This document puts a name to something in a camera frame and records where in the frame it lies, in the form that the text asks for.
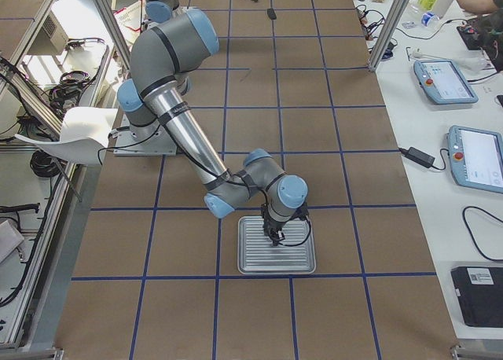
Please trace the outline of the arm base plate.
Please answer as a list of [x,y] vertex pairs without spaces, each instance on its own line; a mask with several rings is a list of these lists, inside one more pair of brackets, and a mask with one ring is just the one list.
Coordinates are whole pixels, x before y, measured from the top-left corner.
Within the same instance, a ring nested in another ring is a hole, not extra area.
[[122,118],[113,153],[116,156],[175,156],[177,145],[163,127],[154,121],[146,127],[131,126],[126,116]]

